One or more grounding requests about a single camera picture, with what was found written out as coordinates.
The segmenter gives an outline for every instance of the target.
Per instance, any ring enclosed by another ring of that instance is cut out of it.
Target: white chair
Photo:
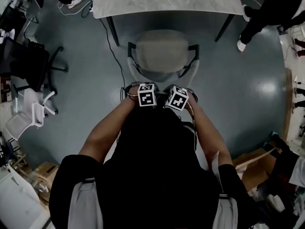
[[[18,140],[21,134],[30,126],[43,126],[43,119],[47,116],[44,113],[45,108],[52,115],[58,113],[51,104],[47,105],[48,99],[55,94],[54,91],[45,98],[43,98],[42,92],[37,93],[31,88],[25,89],[24,95],[18,94],[23,96],[23,110],[22,112],[17,112],[5,126],[9,135],[15,140]],[[18,98],[16,98],[16,109],[18,110]]]
[[[195,56],[187,64],[189,51],[193,50]],[[185,35],[178,31],[147,31],[136,44],[128,43],[127,63],[137,82],[156,82],[161,91],[171,84],[188,87],[199,67],[199,45],[189,46]]]

